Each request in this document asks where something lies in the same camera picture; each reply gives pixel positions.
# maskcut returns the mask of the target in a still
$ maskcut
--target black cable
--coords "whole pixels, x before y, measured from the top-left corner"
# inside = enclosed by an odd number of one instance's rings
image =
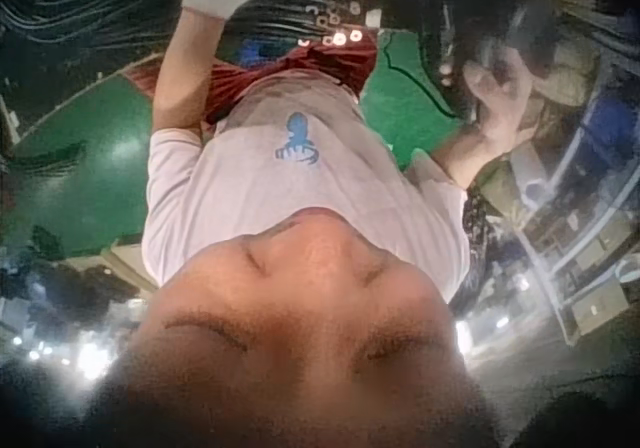
[[[389,41],[387,42],[387,44],[385,45],[385,47],[382,49],[382,53],[384,54],[385,58],[387,59],[387,68],[391,71],[395,71],[397,73],[400,73],[401,75],[404,75],[406,78],[408,78],[410,81],[413,82],[414,85],[416,85],[420,91],[422,91],[422,93],[425,94],[425,96],[427,98],[429,98],[429,100],[431,100],[431,103],[433,103],[433,106],[436,107],[436,109],[442,114],[442,116],[449,118],[449,119],[455,119],[457,118],[456,115],[454,115],[453,113],[447,111],[441,104],[440,102],[436,99],[435,96],[433,96],[433,94],[427,90],[427,87],[424,86],[420,80],[418,80],[415,76],[413,76],[411,73],[409,73],[407,70],[405,70],[404,68],[400,68],[398,66],[394,66],[391,63],[391,55],[389,54],[389,48],[391,47],[391,43],[393,42],[393,38],[394,38],[395,33],[391,33],[391,35],[389,36]]]

